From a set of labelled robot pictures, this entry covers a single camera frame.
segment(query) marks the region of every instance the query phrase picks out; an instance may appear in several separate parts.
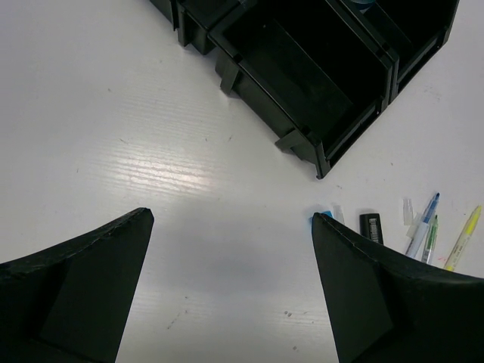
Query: green highlighter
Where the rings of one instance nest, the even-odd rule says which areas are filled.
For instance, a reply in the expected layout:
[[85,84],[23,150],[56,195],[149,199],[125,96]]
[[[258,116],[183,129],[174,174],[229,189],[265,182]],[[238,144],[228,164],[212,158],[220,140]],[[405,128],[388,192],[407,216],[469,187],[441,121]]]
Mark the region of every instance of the green highlighter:
[[439,229],[439,219],[437,216],[432,221],[430,225],[429,234],[427,235],[427,242],[425,243],[425,247],[423,249],[422,254],[422,262],[428,265],[432,264],[432,255],[433,251],[436,248],[436,240],[437,240],[437,230]]

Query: blue pen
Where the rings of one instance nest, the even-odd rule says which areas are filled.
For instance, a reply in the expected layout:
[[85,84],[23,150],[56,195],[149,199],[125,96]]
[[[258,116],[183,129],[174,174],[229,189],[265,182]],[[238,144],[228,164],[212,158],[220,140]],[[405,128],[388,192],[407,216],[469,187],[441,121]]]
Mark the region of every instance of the blue pen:
[[420,246],[422,245],[422,241],[424,240],[425,235],[429,231],[429,223],[432,216],[436,212],[437,205],[439,204],[439,198],[440,198],[440,193],[437,193],[436,196],[430,202],[429,206],[427,207],[427,210],[423,214],[422,221],[420,222],[420,224],[417,227],[417,230],[415,231],[415,235],[410,242],[410,246],[408,246],[407,253],[405,254],[406,256],[414,259],[415,256],[417,255],[417,252],[420,249]]

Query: black plastic storage bin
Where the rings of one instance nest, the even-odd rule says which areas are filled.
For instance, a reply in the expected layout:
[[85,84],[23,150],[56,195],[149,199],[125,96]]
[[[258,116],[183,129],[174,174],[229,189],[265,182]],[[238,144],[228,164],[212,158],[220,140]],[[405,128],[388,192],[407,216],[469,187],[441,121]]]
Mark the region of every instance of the black plastic storage bin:
[[323,178],[389,103],[394,63],[335,0],[239,6],[209,34],[232,89]]
[[459,0],[376,0],[362,13],[352,0],[338,1],[396,60],[391,101],[447,42],[459,4]]
[[178,29],[178,40],[185,47],[189,44],[207,54],[214,44],[208,32],[233,8],[238,0],[150,0]]

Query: pen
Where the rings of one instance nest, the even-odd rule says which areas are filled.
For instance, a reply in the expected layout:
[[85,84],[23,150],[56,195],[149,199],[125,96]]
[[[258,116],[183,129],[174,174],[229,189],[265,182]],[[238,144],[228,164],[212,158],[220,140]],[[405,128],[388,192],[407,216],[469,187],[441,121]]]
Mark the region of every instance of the pen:
[[429,234],[427,235],[427,242],[423,250],[422,262],[428,265],[432,264],[433,251],[436,248],[437,230],[439,229],[439,220],[437,216],[433,219],[430,225]]
[[454,271],[459,263],[459,259],[462,256],[464,249],[466,248],[467,243],[469,242],[472,234],[476,230],[477,221],[479,221],[479,217],[481,216],[482,207],[478,206],[476,210],[473,211],[472,215],[470,216],[469,220],[467,221],[464,230],[459,236],[454,249],[451,252],[451,255],[448,257],[447,262],[445,263],[444,269],[447,271]]
[[427,231],[429,230],[429,222],[437,209],[437,205],[439,204],[439,198],[440,193],[437,193],[427,207],[427,210],[423,214],[422,221],[418,225],[417,230],[415,231],[415,235],[411,239],[410,245],[408,246],[407,252],[405,254],[406,256],[414,259],[417,255],[417,252],[422,245],[422,241],[425,238],[425,234],[427,234]]

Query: white table surface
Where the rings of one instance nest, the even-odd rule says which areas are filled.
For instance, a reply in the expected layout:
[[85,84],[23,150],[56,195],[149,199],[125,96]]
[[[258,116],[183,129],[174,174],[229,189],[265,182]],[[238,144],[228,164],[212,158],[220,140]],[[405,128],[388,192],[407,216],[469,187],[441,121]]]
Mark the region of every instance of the white table surface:
[[[484,203],[482,0],[322,181],[219,90],[148,0],[0,4],[0,262],[139,206],[155,225],[117,361],[336,362],[307,218],[382,215],[440,191],[434,265]],[[458,272],[484,278],[484,224]]]

